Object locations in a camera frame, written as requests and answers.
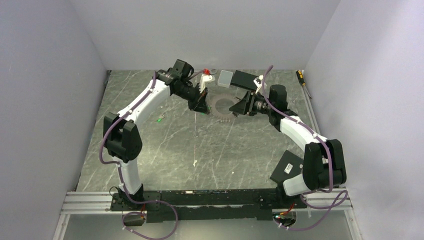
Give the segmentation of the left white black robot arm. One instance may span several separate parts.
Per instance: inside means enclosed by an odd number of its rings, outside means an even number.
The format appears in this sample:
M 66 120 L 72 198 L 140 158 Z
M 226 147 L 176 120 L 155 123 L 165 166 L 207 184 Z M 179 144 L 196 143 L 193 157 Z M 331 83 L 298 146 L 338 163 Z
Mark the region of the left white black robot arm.
M 173 67 L 154 72 L 147 87 L 129 105 L 118 113 L 109 112 L 104 116 L 99 159 L 102 164 L 108 164 L 103 159 L 104 150 L 112 157 L 109 163 L 117 166 L 119 187 L 127 192 L 123 202 L 129 209 L 137 210 L 144 203 L 137 165 L 143 147 L 142 124 L 173 95 L 186 100 L 189 110 L 209 114 L 206 84 L 213 80 L 209 70 L 195 72 L 190 64 L 177 59 Z

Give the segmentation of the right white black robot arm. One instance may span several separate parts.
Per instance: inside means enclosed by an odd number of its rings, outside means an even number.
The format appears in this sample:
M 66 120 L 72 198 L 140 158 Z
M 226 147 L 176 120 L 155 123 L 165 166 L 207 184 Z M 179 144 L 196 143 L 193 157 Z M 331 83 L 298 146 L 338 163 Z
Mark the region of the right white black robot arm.
M 342 143 L 321 136 L 290 110 L 285 86 L 271 85 L 268 96 L 248 91 L 229 111 L 247 116 L 267 115 L 269 123 L 277 131 L 288 136 L 303 150 L 300 173 L 283 180 L 283 189 L 275 194 L 280 207 L 289 207 L 296 195 L 329 189 L 347 181 Z

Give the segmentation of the black flat rectangular box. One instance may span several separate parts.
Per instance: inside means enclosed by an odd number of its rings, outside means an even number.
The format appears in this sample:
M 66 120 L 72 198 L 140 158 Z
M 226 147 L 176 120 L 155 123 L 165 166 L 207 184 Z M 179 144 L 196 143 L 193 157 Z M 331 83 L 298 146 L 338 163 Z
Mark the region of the black flat rectangular box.
M 257 75 L 236 70 L 231 78 L 230 85 L 248 91 L 255 91 L 257 89 L 257 85 L 254 83 L 254 80 L 257 77 Z

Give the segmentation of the translucent white plastic box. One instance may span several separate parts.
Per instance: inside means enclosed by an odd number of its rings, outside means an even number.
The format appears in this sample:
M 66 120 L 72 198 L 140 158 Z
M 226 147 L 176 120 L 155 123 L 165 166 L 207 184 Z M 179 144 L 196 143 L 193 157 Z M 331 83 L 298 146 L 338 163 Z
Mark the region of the translucent white plastic box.
M 231 85 L 233 74 L 234 73 L 232 71 L 221 70 L 217 80 L 217 85 L 219 87 L 229 88 Z

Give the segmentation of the yellow black screwdriver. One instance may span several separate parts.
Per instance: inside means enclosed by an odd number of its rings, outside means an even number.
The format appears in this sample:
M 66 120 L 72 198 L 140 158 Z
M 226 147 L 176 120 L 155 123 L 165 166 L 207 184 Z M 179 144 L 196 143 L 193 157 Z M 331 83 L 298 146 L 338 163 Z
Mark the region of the yellow black screwdriver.
M 301 85 L 302 89 L 304 90 L 304 92 L 307 94 L 309 99 L 312 99 L 312 96 L 310 95 L 307 87 L 306 87 L 306 82 L 303 76 L 303 71 L 302 70 L 297 70 L 296 71 L 296 76 L 298 79 L 299 84 Z

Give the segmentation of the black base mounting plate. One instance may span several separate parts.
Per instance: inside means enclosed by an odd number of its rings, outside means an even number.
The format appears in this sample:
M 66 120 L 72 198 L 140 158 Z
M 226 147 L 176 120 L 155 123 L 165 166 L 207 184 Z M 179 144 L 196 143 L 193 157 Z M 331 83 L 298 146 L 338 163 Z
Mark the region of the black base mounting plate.
M 112 195 L 112 212 L 146 212 L 147 223 L 189 220 L 255 219 L 270 221 L 289 210 L 305 209 L 299 196 L 278 188 L 145 190 L 130 201 L 122 190 Z

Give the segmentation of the aluminium extrusion rail frame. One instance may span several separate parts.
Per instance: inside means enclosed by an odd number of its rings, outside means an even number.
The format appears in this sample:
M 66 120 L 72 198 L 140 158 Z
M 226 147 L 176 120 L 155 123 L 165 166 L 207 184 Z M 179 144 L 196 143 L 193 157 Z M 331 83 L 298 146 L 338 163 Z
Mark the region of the aluminium extrusion rail frame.
M 305 197 L 307 203 L 316 207 L 329 206 L 336 196 L 342 192 L 342 188 L 337 188 L 331 193 L 316 192 Z M 124 215 L 130 210 L 112 210 L 113 197 L 106 191 L 67 192 L 60 217 L 53 236 L 54 240 L 63 240 L 71 215 Z M 362 240 L 363 236 L 354 213 L 354 208 L 349 199 L 333 208 L 334 211 L 344 211 L 350 235 L 354 240 Z

